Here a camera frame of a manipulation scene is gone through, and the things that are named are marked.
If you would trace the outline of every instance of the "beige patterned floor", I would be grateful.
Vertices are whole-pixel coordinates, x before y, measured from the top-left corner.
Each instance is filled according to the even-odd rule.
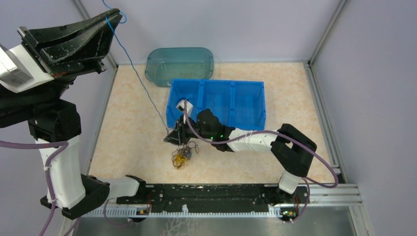
[[[169,88],[159,88],[144,77],[144,84],[165,118]],[[216,64],[212,79],[265,82],[266,129],[290,123],[318,146],[328,160],[316,110],[302,63]],[[271,153],[220,152],[198,142],[184,169],[172,166],[176,149],[162,140],[166,135],[156,111],[129,65],[120,66],[104,117],[89,174],[100,177],[134,175],[148,183],[277,183],[283,168]],[[332,182],[331,174],[316,159],[309,176]]]

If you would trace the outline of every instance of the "gray wall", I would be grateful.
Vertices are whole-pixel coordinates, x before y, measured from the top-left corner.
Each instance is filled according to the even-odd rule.
[[[377,236],[415,235],[417,1],[352,1],[314,66]]]
[[[91,15],[101,1],[82,0]],[[134,63],[164,47],[206,47],[216,61],[309,59],[339,0],[106,0],[128,21],[118,35]],[[115,60],[128,60],[120,47]]]
[[[18,26],[45,28],[82,20],[69,0],[14,0],[0,8],[0,42],[11,48],[20,44]],[[82,121],[81,166],[83,169],[92,152],[100,115],[104,111],[106,95],[112,84],[113,70],[97,75],[79,77],[63,98],[77,105]],[[0,139],[10,142],[33,143],[27,123],[0,129]],[[0,235],[37,235],[49,210],[40,205],[46,194],[42,160],[36,150],[0,149]],[[56,236],[62,220],[56,210],[46,235]]]

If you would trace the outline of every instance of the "blue cable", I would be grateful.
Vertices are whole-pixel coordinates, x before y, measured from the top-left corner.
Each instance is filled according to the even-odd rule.
[[[108,9],[113,9],[112,7],[110,7],[109,5],[107,5],[107,3],[103,0],[103,4],[108,8]],[[124,17],[124,21],[123,22],[119,22],[119,24],[124,24],[127,21],[127,16],[124,12],[120,11],[120,14]]]
[[[162,118],[161,113],[160,113],[160,112],[159,112],[159,110],[156,108],[155,103],[152,101],[152,98],[150,97],[148,90],[146,89],[145,85],[143,84],[142,79],[141,79],[141,77],[139,76],[138,71],[136,70],[135,66],[133,65],[133,61],[132,61],[132,59],[130,58],[129,53],[127,53],[126,48],[122,45],[122,43],[120,43],[120,40],[119,40],[119,38],[117,37],[116,32],[115,32],[115,30],[113,29],[113,27],[112,27],[112,25],[110,24],[110,22],[109,22],[109,20],[107,19],[107,17],[106,17],[106,21],[107,21],[107,24],[109,25],[110,29],[112,30],[113,35],[115,36],[115,38],[116,38],[117,42],[119,43],[119,45],[121,46],[121,48],[123,48],[124,53],[126,53],[126,56],[127,56],[127,58],[129,59],[129,61],[130,61],[130,65],[132,66],[133,70],[135,71],[136,75],[138,76],[139,81],[141,82],[142,87],[143,87],[143,88],[144,88],[144,90],[146,91],[146,94],[148,95],[148,98],[149,98],[150,102],[152,103],[152,105],[153,105],[153,107],[155,108],[156,112],[158,112],[158,115],[159,115],[159,117],[161,118],[161,121],[162,121],[162,123],[164,124],[165,129],[167,130],[167,134],[169,134],[168,126],[165,124],[165,122],[164,122],[164,118]]]

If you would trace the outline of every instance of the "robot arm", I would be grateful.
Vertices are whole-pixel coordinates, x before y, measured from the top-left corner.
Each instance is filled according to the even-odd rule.
[[[183,113],[187,112],[188,116],[191,115],[192,107],[192,104],[185,100],[182,100],[177,105],[177,108]],[[191,127],[199,136],[214,141],[215,143],[211,145],[220,151],[237,152],[251,150],[272,152],[285,169],[278,187],[286,193],[293,194],[300,180],[308,174],[313,155],[298,145],[287,146],[286,144],[290,141],[278,137],[276,134],[257,133],[256,131],[241,130],[222,125],[209,109],[198,113],[196,122],[191,118],[189,118],[189,121]],[[317,149],[313,141],[290,124],[283,124],[277,132],[299,141],[313,151]],[[197,138],[197,136],[190,129],[183,115],[177,120],[174,130],[171,131],[164,141],[174,145],[184,145],[191,138]]]
[[[79,75],[106,70],[101,61],[109,52],[122,15],[111,9],[94,18],[60,27],[20,27],[22,43],[10,50],[0,45],[0,128],[28,121],[37,144],[67,141],[49,167],[55,199],[50,192],[41,204],[52,202],[75,219],[107,199],[134,196],[140,179],[127,176],[101,179],[81,174],[81,120],[75,104],[60,99]],[[57,149],[41,149],[43,164]]]

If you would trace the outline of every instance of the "purple cable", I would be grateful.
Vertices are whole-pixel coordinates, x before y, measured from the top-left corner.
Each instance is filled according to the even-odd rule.
[[[184,110],[186,111],[187,110],[187,100],[184,100],[184,101],[185,101],[184,102]],[[187,112],[184,112],[184,115],[185,115],[185,119],[187,120],[188,127],[190,127],[190,129],[191,129],[191,132],[193,132],[193,134],[197,138],[199,138],[199,139],[201,139],[204,142],[209,143],[209,144],[226,144],[226,143],[230,143],[230,142],[233,142],[233,141],[236,141],[236,140],[239,140],[239,139],[242,139],[242,138],[245,138],[245,137],[249,136],[249,135],[241,135],[241,136],[238,136],[236,138],[233,138],[233,139],[230,139],[230,140],[226,140],[226,141],[220,141],[220,142],[209,141],[209,140],[206,140],[205,138],[201,137],[193,129],[193,127],[191,126],[190,118],[188,117]],[[306,150],[308,153],[310,153],[311,155],[315,156],[320,162],[322,162],[327,167],[327,169],[330,171],[330,173],[333,175],[334,184],[333,185],[325,185],[325,184],[319,183],[319,182],[317,182],[317,181],[315,181],[315,180],[313,180],[313,179],[311,179],[309,177],[306,177],[307,180],[309,180],[309,181],[311,181],[311,182],[313,182],[313,183],[315,183],[315,184],[317,184],[317,185],[319,185],[321,187],[324,187],[324,188],[335,188],[339,184],[339,179],[337,178],[337,174],[336,174],[336,172],[334,172],[333,168],[321,156],[319,156],[318,154],[316,154],[313,150],[309,149],[306,145],[300,143],[299,141],[297,141],[297,140],[295,140],[293,138],[288,137],[287,135],[284,135],[284,134],[281,134],[281,133],[278,133],[278,132],[272,131],[272,130],[260,130],[260,131],[253,131],[253,132],[250,133],[250,135],[253,135],[253,134],[275,134],[275,135],[277,135],[277,136],[279,136],[281,138],[284,138],[284,139],[286,139],[288,141],[291,141],[293,144],[296,144],[297,146],[299,146],[302,149]]]
[[[54,151],[48,157],[48,159],[46,159],[45,167],[49,167],[51,165],[52,160],[58,154],[60,154],[67,146],[68,146],[67,141],[56,142],[56,143],[48,143],[48,144],[17,144],[17,143],[9,143],[9,142],[5,142],[5,141],[0,141],[0,147],[3,147],[3,148],[44,149],[44,148],[57,148],[57,147],[59,147],[56,151]],[[52,186],[51,172],[50,172],[49,168],[45,171],[45,176],[46,176],[46,184],[48,185],[48,189],[49,189],[49,195],[51,196],[51,199],[54,200],[55,199],[55,192],[54,192],[54,187]],[[48,228],[49,224],[51,223],[52,217],[54,216],[56,205],[57,205],[56,201],[53,201],[52,205],[51,205],[51,211],[49,212],[48,219],[46,220],[45,225],[42,227],[42,230],[39,233],[39,236],[43,236],[45,234],[45,231]]]
[[[68,236],[69,233],[77,226],[79,221],[80,221],[80,218],[77,218],[75,220],[74,224],[72,224],[72,226],[69,228],[69,230],[63,236]]]
[[[123,228],[123,227],[125,227],[125,226],[128,226],[128,225],[132,224],[132,222],[133,222],[133,221],[130,221],[130,220],[129,220],[127,223],[124,223],[124,224],[116,224],[116,223],[111,222],[111,221],[109,220],[109,218],[107,218],[107,214],[106,214],[106,211],[107,211],[107,204],[109,203],[109,201],[110,201],[110,200],[107,200],[107,201],[106,201],[106,203],[104,204],[104,209],[103,209],[104,219],[106,219],[106,221],[107,221],[109,224],[111,224],[111,225],[113,225],[113,226],[115,226],[115,227],[118,227],[118,228]]]

